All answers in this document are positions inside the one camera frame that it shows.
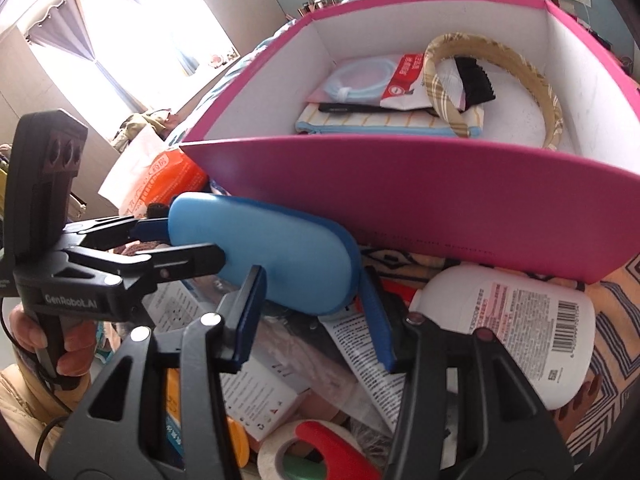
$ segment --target plastic bag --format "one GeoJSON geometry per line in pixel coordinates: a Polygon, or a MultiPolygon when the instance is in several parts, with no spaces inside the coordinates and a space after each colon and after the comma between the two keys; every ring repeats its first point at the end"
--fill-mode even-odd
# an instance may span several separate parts
{"type": "Polygon", "coordinates": [[[305,378],[324,400],[380,433],[390,434],[353,373],[291,334],[281,320],[268,317],[260,320],[255,341],[274,359],[305,378]]]}
{"type": "Polygon", "coordinates": [[[98,194],[120,209],[127,200],[131,184],[142,177],[164,148],[164,142],[151,126],[142,128],[116,160],[98,194]]]}
{"type": "Polygon", "coordinates": [[[391,437],[372,430],[366,424],[354,419],[349,422],[349,429],[367,460],[380,471],[384,470],[391,452],[391,437]]]}
{"type": "MultiPolygon", "coordinates": [[[[342,62],[307,99],[310,103],[344,103],[395,110],[433,108],[422,85],[424,54],[364,57],[342,62]]],[[[453,104],[465,109],[465,89],[456,61],[438,64],[438,76],[453,104]]]]}
{"type": "Polygon", "coordinates": [[[170,148],[156,156],[129,190],[118,212],[140,218],[145,215],[149,204],[169,205],[174,196],[187,191],[199,191],[206,183],[207,174],[204,171],[180,148],[170,148]]]}

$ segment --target black cable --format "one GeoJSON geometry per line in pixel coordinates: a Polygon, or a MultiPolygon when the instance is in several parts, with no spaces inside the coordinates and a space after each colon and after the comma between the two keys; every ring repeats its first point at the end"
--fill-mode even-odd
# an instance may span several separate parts
{"type": "Polygon", "coordinates": [[[50,386],[49,381],[47,381],[46,378],[43,377],[43,375],[45,374],[45,371],[44,371],[44,368],[42,368],[42,365],[40,364],[40,362],[38,361],[38,356],[36,354],[34,354],[33,352],[29,352],[28,350],[26,350],[25,348],[20,346],[20,344],[16,341],[15,337],[13,336],[13,334],[11,334],[11,332],[9,332],[9,329],[7,328],[7,325],[4,322],[4,314],[2,313],[2,306],[3,305],[4,305],[4,298],[0,298],[0,324],[2,325],[2,330],[4,331],[4,334],[7,336],[9,341],[11,341],[11,343],[18,350],[20,350],[22,352],[25,352],[25,354],[27,354],[28,357],[33,361],[34,366],[36,367],[36,377],[40,381],[40,384],[42,385],[44,390],[49,394],[49,397],[51,397],[51,399],[53,399],[53,401],[60,408],[62,408],[63,411],[65,411],[67,413],[71,413],[72,412],[71,408],[68,407],[64,402],[62,402],[62,400],[60,400],[58,398],[58,396],[55,394],[55,391],[53,390],[53,387],[50,386]]]}
{"type": "Polygon", "coordinates": [[[52,421],[50,421],[49,424],[47,424],[44,427],[44,430],[42,430],[42,433],[40,434],[40,438],[38,439],[36,452],[33,455],[33,459],[36,461],[36,464],[40,465],[40,455],[42,454],[42,448],[44,447],[44,442],[49,436],[49,433],[51,433],[51,430],[53,430],[53,428],[55,428],[56,426],[60,426],[60,424],[62,424],[63,422],[66,422],[68,418],[69,418],[68,415],[57,416],[52,421]]]}

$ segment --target orange package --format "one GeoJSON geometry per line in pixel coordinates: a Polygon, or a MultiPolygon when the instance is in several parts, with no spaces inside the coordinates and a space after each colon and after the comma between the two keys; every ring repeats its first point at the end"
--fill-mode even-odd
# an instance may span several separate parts
{"type": "Polygon", "coordinates": [[[207,182],[202,171],[178,147],[160,153],[132,186],[119,209],[121,215],[142,218],[153,203],[169,205],[174,196],[187,191],[200,191],[207,182]]]}

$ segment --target orange object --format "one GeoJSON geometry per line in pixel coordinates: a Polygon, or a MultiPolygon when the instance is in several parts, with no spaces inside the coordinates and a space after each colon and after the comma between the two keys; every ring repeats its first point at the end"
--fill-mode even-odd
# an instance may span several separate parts
{"type": "MultiPolygon", "coordinates": [[[[417,291],[416,288],[411,288],[410,286],[403,285],[402,283],[398,283],[387,278],[381,278],[380,281],[382,282],[382,288],[384,288],[387,292],[391,292],[400,296],[404,301],[404,306],[406,306],[407,308],[409,307],[411,300],[414,298],[414,295],[417,291]]],[[[359,296],[356,296],[355,307],[357,312],[364,312],[359,296]]]]}
{"type": "MultiPolygon", "coordinates": [[[[166,412],[180,426],[180,372],[177,368],[169,368],[166,371],[166,412]]],[[[242,424],[233,420],[230,416],[226,418],[229,428],[231,444],[234,448],[238,467],[244,467],[249,462],[249,438],[242,427],[242,424]]]]}
{"type": "Polygon", "coordinates": [[[178,147],[160,153],[133,186],[129,201],[121,214],[140,218],[152,203],[169,205],[174,196],[187,191],[199,191],[207,182],[202,171],[178,147]]]}

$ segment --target beige jacket sleeve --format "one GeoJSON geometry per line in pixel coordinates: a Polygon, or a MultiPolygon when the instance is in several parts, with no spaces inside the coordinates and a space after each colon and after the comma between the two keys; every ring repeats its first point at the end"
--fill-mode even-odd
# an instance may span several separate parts
{"type": "MultiPolygon", "coordinates": [[[[0,372],[0,413],[14,432],[24,449],[33,456],[40,434],[46,424],[57,416],[66,415],[64,410],[50,397],[39,380],[16,354],[17,364],[0,372]]],[[[80,385],[68,392],[57,392],[56,396],[74,410],[91,383],[85,374],[80,385]]],[[[45,441],[40,465],[45,466],[49,453],[62,430],[53,428],[45,441]]]]}

